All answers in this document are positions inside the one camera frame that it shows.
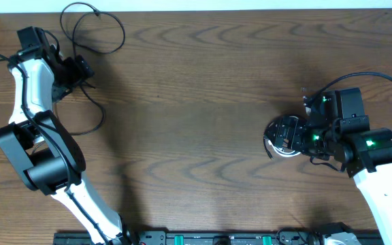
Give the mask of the black USB cable blue plug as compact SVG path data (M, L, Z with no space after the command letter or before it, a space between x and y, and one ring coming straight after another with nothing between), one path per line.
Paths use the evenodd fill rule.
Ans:
M279 156L284 157L284 158L296 157L301 154L301 152L298 152L296 150L287 149L286 146L277 147L274 145L273 141L269 138L270 133L272 131L275 131L274 127L276 127L277 122L280 121L281 118L282 118L282 116L275 118L271 122L269 122L265 128L264 133L263 133L264 149L270 159L273 159L274 157L273 157L273 154L269 151L269 149L267 147L268 145L270 145L272 147L272 150L276 154L278 154Z

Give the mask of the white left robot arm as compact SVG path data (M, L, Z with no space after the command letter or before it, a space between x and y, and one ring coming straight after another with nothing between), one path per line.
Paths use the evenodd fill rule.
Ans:
M16 83L14 110L0 128L0 148L24 185L61 202L86 228L94 244L132 244L119 213L94 189L84 155L53 112L53 105L94 72L81 57L63 59L48 32L17 32L22 46L8 58Z

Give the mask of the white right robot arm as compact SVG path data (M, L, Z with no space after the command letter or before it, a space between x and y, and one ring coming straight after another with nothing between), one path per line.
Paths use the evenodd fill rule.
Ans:
M339 162L338 172L355 181L373 214L384 244L392 244L392 131L371 129L359 88L305 98L307 118L286 114L270 122L266 146L282 157L299 154L314 165Z

